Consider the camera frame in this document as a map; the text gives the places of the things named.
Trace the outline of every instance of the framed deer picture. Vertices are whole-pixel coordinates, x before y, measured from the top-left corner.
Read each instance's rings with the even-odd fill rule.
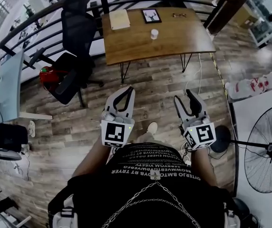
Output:
[[[141,10],[146,23],[160,23],[161,19],[155,9],[143,9]]]

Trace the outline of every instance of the wood plank flooring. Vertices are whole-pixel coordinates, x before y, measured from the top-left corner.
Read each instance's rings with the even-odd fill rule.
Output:
[[[225,81],[252,78],[272,71],[272,46],[258,50],[247,30],[234,24],[227,25],[216,36],[214,44],[217,48],[215,57]],[[125,79],[125,84],[136,90],[133,114],[136,123],[130,141],[144,133],[150,122],[156,121],[155,138],[180,150],[184,139],[178,130],[180,121],[173,97],[177,95],[187,103],[184,94],[187,82],[187,87],[195,92],[201,86],[200,96],[205,100],[215,125],[224,124],[231,128],[222,84],[209,54],[202,54],[201,61],[202,76],[200,72],[194,75],[200,68],[197,55],[192,56],[183,74],[179,56],[131,63]],[[13,163],[0,161],[0,199],[14,198],[20,209],[11,208],[9,213],[19,219],[31,215],[32,220],[27,223],[29,227],[45,227],[49,201],[66,186],[74,169],[91,149],[99,135],[99,118],[106,99],[122,87],[119,66],[106,66],[104,57],[95,63],[93,78],[103,80],[105,85],[103,88],[90,85],[82,90],[85,109],[80,108],[77,96],[68,105],[60,104],[43,89],[39,79],[21,87],[21,111],[54,116],[52,121],[35,121],[36,137],[29,139],[32,151],[29,157],[23,156],[17,162],[22,170],[20,174],[14,171]],[[28,125],[21,119],[15,123]],[[232,191],[234,147],[230,146],[221,159],[211,161],[219,185]]]

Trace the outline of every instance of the black chair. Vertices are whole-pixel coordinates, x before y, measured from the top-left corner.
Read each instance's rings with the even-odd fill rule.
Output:
[[[89,80],[92,68],[95,66],[89,55],[89,49],[97,30],[97,24],[95,18],[86,13],[88,2],[89,0],[66,0],[63,5],[61,13],[62,44],[65,50],[74,55],[66,52],[53,61],[43,55],[45,48],[41,48],[29,62],[32,67],[40,59],[52,64],[56,70],[68,72],[55,90],[49,90],[58,101],[65,105],[78,93],[80,104],[84,107],[80,89],[86,88],[88,84],[103,86],[102,81]]]

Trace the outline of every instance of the mesh chair back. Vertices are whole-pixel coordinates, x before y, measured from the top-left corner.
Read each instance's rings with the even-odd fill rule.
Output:
[[[77,57],[89,55],[97,30],[96,20],[86,13],[89,0],[66,0],[61,12],[63,48]]]

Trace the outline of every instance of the silver chain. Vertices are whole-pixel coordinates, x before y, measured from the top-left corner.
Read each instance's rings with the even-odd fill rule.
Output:
[[[144,199],[144,200],[140,200],[140,201],[136,201],[134,203],[131,203],[136,197],[139,196],[140,193],[146,191],[148,188],[151,188],[153,187],[154,185],[158,185],[160,186],[164,191],[166,191],[167,193],[169,193],[172,198],[178,203],[178,206],[180,207],[177,207],[175,204],[169,202],[169,201],[166,201],[166,200],[163,200],[163,199]],[[149,184],[148,186],[146,186],[145,188],[142,188],[140,192],[136,193],[128,202],[126,202],[126,204],[124,206],[122,206],[118,211],[116,211],[105,223],[104,225],[102,226],[102,228],[106,228],[109,226],[110,223],[112,223],[116,217],[126,208],[128,207],[131,207],[132,205],[135,205],[135,204],[138,204],[138,203],[142,203],[142,202],[146,202],[146,201],[161,201],[161,202],[165,202],[167,204],[170,204],[172,205],[173,207],[177,208],[178,210],[180,210],[181,212],[183,212],[185,215],[188,216],[188,218],[192,221],[192,224],[197,227],[197,228],[200,228],[200,225],[197,223],[197,221],[187,212],[187,210],[185,210],[184,206],[182,205],[182,203],[180,203],[178,200],[177,200],[177,197],[174,196],[168,188],[164,187],[163,185],[161,185],[157,180],[155,180],[154,183],[151,183]]]

